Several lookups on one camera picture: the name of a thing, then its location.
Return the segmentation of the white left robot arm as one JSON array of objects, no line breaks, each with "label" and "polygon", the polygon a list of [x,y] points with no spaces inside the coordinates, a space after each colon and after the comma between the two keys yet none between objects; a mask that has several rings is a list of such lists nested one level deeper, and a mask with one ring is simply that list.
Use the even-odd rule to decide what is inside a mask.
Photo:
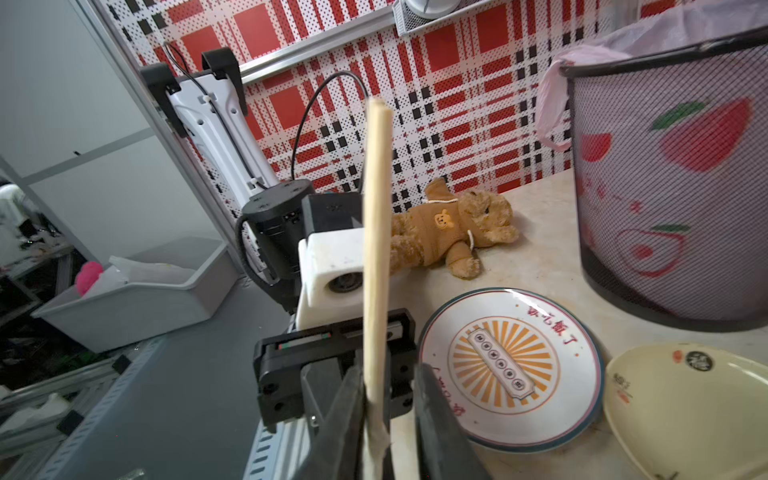
[{"label": "white left robot arm", "polygon": [[265,427],[325,423],[346,371],[362,356],[363,229],[358,191],[319,194],[306,179],[278,179],[248,128],[238,62],[228,48],[189,72],[175,60],[140,75],[172,130],[220,173],[237,206],[235,248],[251,281],[292,318],[255,351]]}]

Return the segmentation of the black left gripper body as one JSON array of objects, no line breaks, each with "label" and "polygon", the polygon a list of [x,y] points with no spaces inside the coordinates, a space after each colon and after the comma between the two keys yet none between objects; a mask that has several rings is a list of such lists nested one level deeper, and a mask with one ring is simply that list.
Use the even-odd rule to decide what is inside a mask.
[{"label": "black left gripper body", "polygon": [[[271,433],[293,419],[323,424],[347,371],[362,363],[363,320],[350,319],[261,340],[253,368],[263,425]],[[392,310],[387,324],[386,377],[392,418],[411,410],[416,363],[415,322],[405,309]]]}]

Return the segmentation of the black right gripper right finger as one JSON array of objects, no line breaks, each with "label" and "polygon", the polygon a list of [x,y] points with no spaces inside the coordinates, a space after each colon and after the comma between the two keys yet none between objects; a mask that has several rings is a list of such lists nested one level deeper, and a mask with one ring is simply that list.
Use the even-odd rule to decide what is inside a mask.
[{"label": "black right gripper right finger", "polygon": [[414,375],[416,445],[421,478],[490,479],[455,417],[434,369],[421,363]]}]

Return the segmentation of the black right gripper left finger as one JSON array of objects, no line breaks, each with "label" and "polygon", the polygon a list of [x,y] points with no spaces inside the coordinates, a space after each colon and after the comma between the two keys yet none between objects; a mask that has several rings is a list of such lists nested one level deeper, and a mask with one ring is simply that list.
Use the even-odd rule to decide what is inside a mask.
[{"label": "black right gripper left finger", "polygon": [[358,479],[365,389],[357,365],[308,365],[301,373],[310,448],[295,479]]}]

